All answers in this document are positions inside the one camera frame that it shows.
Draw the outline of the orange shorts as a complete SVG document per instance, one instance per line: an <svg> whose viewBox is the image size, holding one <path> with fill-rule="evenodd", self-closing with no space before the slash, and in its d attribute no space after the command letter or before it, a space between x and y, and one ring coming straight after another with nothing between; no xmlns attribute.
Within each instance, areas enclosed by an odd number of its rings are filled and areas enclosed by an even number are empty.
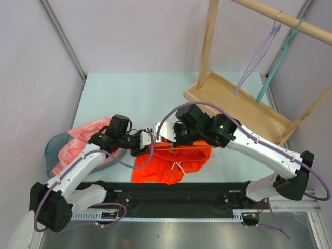
<svg viewBox="0 0 332 249"><path fill-rule="evenodd" d="M155 151L150 161L149 154L136 157L131 181L136 183L156 182L168 185L180 182L189 173L199 172L210 159L212 149Z"/></svg>

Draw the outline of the orange plastic hanger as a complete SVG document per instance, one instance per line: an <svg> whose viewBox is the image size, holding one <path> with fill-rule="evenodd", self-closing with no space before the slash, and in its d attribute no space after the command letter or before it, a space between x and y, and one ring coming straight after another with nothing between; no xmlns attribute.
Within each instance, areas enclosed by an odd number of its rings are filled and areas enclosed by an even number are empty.
<svg viewBox="0 0 332 249"><path fill-rule="evenodd" d="M202 150L213 149L214 147L204 142L196 142L193 145L180 145L175 147L173 143L155 143L155 151L177 151L177 150Z"/></svg>

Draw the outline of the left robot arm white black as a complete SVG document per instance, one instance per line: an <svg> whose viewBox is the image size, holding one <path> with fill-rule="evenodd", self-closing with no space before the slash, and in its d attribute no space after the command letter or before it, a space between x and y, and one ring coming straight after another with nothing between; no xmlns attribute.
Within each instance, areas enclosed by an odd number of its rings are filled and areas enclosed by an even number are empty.
<svg viewBox="0 0 332 249"><path fill-rule="evenodd" d="M50 229L62 231L72 216L91 206L111 206L115 195L99 184L76 191L78 185L94 168L111 157L125 167L129 164L114 157L118 149L143 149L154 145L150 127L130 134L132 122L123 115L114 115L110 123L91 135L82 152L56 176L42 184L35 183L30 190L29 209L34 212L33 228L36 232Z"/></svg>

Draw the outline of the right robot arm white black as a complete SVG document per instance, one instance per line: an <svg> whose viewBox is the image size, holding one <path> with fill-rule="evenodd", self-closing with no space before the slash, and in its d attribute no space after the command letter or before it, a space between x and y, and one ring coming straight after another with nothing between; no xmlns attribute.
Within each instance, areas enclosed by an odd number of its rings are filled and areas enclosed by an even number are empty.
<svg viewBox="0 0 332 249"><path fill-rule="evenodd" d="M252 208L258 201L276 195L294 201L303 198L313 153L305 151L300 154L286 150L255 134L224 111L210 116L197 103L177 107L175 116L181 122L175 128L178 142L204 140L211 146L245 154L274 171L270 176L244 184L243 192L239 195L243 207Z"/></svg>

